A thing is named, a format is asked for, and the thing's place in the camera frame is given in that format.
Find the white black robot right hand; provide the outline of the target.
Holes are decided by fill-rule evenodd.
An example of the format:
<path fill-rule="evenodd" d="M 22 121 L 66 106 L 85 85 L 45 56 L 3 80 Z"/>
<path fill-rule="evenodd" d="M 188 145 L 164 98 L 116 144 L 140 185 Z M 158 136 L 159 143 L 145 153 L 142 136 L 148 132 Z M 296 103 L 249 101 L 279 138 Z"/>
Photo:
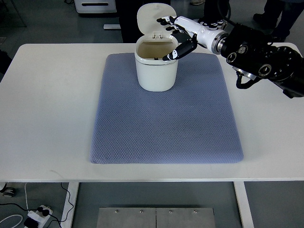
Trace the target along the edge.
<path fill-rule="evenodd" d="M 228 34 L 223 30 L 209 30 L 207 27 L 183 16 L 166 16 L 157 19 L 166 30 L 177 31 L 189 35 L 189 39 L 178 45 L 171 53 L 165 55 L 162 60 L 178 60 L 194 51 L 198 45 L 208 49 L 211 53 L 219 55 L 223 43 Z"/>

